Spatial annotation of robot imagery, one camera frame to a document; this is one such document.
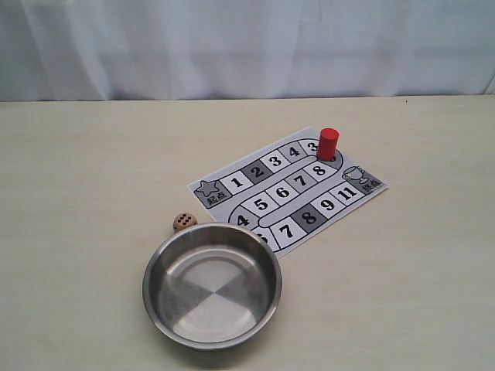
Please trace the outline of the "red cylinder game piece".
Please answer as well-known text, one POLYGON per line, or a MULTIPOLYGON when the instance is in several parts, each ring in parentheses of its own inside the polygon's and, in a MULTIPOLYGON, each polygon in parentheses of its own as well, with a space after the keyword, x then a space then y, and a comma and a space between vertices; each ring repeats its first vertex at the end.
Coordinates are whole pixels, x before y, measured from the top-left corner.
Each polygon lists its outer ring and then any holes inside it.
POLYGON ((332 161, 336 154, 336 147, 340 133, 334 128, 324 128, 319 134, 316 157, 320 161, 332 161))

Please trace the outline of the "steel round bowl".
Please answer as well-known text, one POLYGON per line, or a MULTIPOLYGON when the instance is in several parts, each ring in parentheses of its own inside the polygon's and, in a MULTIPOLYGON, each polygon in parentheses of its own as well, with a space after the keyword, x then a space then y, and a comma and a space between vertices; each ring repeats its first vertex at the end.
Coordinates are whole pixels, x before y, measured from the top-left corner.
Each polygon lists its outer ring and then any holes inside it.
POLYGON ((282 294, 275 253, 255 233, 201 223, 174 233, 149 259, 142 300, 153 325, 189 349, 217 351, 257 335, 282 294))

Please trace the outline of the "white backdrop curtain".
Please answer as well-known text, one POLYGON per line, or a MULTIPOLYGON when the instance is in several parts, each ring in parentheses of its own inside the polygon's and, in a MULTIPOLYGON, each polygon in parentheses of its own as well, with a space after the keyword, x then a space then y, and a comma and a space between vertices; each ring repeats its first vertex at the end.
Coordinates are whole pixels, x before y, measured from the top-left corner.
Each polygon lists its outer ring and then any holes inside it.
POLYGON ((494 92, 492 1, 3 1, 1 99, 494 92))

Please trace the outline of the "paper number game board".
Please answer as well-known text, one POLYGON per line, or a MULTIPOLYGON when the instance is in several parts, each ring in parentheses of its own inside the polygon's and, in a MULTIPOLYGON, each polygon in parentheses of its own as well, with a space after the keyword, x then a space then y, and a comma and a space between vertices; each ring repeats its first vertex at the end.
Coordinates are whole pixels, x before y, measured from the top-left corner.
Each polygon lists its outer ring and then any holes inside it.
POLYGON ((340 151, 319 160, 318 142, 305 128, 187 188, 213 220, 250 230, 282 257, 387 189, 340 151))

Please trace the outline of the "wooden die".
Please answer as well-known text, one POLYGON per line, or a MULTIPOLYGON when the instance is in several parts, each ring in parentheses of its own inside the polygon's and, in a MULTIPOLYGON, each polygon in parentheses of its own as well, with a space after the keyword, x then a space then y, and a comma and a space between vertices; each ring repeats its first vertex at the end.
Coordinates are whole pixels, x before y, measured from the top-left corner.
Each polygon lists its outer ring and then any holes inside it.
POLYGON ((191 213, 180 213, 173 220, 172 229, 175 233, 198 224, 197 218, 191 213))

